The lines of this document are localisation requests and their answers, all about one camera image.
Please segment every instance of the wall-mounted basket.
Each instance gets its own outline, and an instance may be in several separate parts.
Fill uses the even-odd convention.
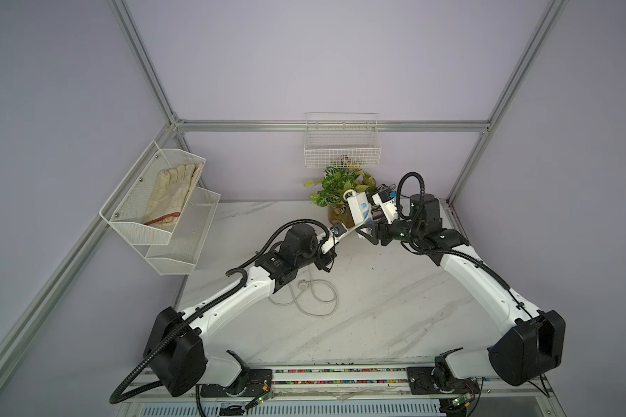
[[[381,149],[377,125],[377,113],[307,113],[306,167],[377,167]]]
[[[191,273],[200,258],[220,194],[201,187],[192,188],[174,226],[156,228],[143,224],[158,172],[187,163],[201,164],[203,168],[206,162],[204,158],[180,149],[160,149],[155,143],[149,148],[153,146],[155,153],[125,197],[113,212],[108,207],[112,200],[109,198],[100,209],[100,216],[159,274]],[[201,170],[193,183],[198,182],[200,175]]]

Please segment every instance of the white cable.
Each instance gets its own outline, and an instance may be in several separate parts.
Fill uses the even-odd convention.
[[[271,302],[271,304],[273,304],[273,305],[279,305],[279,306],[282,306],[282,307],[285,307],[285,306],[287,306],[287,305],[292,305],[292,304],[294,304],[294,305],[296,305],[296,306],[297,306],[297,308],[299,309],[299,311],[301,311],[301,313],[302,313],[302,314],[305,314],[305,315],[310,316],[310,317],[323,318],[323,317],[329,317],[329,316],[331,316],[331,315],[332,315],[332,314],[336,311],[336,309],[338,308],[338,292],[336,291],[336,288],[334,288],[334,285],[333,285],[331,282],[329,282],[329,281],[327,281],[327,280],[325,280],[325,279],[313,279],[313,277],[311,276],[311,273],[310,273],[310,265],[308,266],[308,276],[310,277],[310,280],[308,280],[308,281],[304,280],[304,282],[306,282],[306,284],[307,284],[306,289],[303,289],[303,290],[302,290],[299,294],[297,294],[296,296],[294,295],[294,289],[292,289],[292,282],[290,282],[290,283],[288,284],[288,288],[290,288],[290,293],[292,294],[292,301],[291,301],[291,302],[289,302],[289,303],[277,303],[277,302],[275,302],[274,300],[272,300],[272,299],[271,299],[271,297],[268,297],[267,299]],[[317,283],[324,284],[324,285],[326,285],[329,289],[331,289],[331,290],[332,290],[332,293],[334,293],[334,297],[332,297],[332,299],[331,299],[331,300],[323,300],[323,299],[319,298],[319,297],[315,294],[315,289],[313,288],[313,286],[314,286],[315,284],[317,284]],[[308,290],[309,288],[310,288],[310,290],[311,290],[311,294],[312,294],[313,298],[315,298],[317,301],[319,301],[319,302],[321,302],[321,303],[323,303],[323,304],[330,304],[330,303],[336,302],[336,303],[334,304],[334,309],[332,309],[332,311],[331,311],[331,312],[329,312],[329,313],[327,313],[327,314],[315,314],[315,313],[309,313],[309,312],[305,311],[305,310],[301,307],[301,305],[299,304],[299,297],[300,297],[300,296],[301,296],[304,292],[306,292],[306,290]]]

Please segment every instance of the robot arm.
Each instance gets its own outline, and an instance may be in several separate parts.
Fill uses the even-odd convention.
[[[254,261],[248,273],[242,269],[228,271],[241,271],[241,280],[183,312],[165,309],[156,319],[141,369],[150,361],[151,369],[173,396],[186,392],[197,383],[230,385],[242,366],[234,353],[209,349],[214,333],[252,304],[290,283],[304,266],[315,263],[318,269],[329,271],[326,265],[336,256],[336,246],[351,231],[356,231],[374,245],[385,246],[392,240],[399,240],[407,249],[408,243],[413,249],[411,252],[429,256],[467,288],[503,335],[494,346],[458,349],[437,357],[436,366],[441,366],[443,379],[498,375],[517,386],[559,366],[565,331],[563,319],[554,311],[542,312],[514,292],[480,260],[458,231],[444,229],[439,202],[434,196],[424,193],[411,196],[410,212],[414,214],[408,218],[401,216],[393,195],[381,192],[373,198],[383,210],[383,219],[372,221],[364,193],[349,196],[357,226],[346,229],[339,223],[317,236],[310,224],[324,226],[320,222],[292,221],[278,230],[292,226],[283,242],[266,251],[277,235],[274,234],[258,255],[243,264],[250,265]],[[182,328],[184,321],[188,325]],[[184,329],[184,334],[170,338],[173,328]],[[170,342],[164,348],[166,339]],[[152,350],[162,353],[153,356]]]

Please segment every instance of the marble surface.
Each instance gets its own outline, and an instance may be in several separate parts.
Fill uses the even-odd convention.
[[[179,308],[225,287],[226,270],[250,258],[279,226],[301,218],[327,223],[326,210],[309,202],[219,204]],[[443,221],[449,228],[449,221]],[[333,315],[312,318],[295,305],[260,300],[209,344],[232,349],[247,363],[396,363],[428,362],[451,348],[487,346],[500,338],[478,302],[428,257],[409,254],[396,242],[373,246],[357,234],[342,240],[336,251],[331,273],[311,266],[294,281],[312,277],[333,283],[339,296]],[[300,291],[296,285],[294,291]],[[332,293],[317,285],[316,295],[328,299]],[[283,303],[292,296],[282,288],[272,299]],[[313,313],[332,309],[317,302],[310,291],[300,303]]]

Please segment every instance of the white work glove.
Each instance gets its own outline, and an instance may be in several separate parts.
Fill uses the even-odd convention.
[[[188,193],[200,177],[201,165],[188,163],[158,172],[143,222],[154,228],[176,224]]]

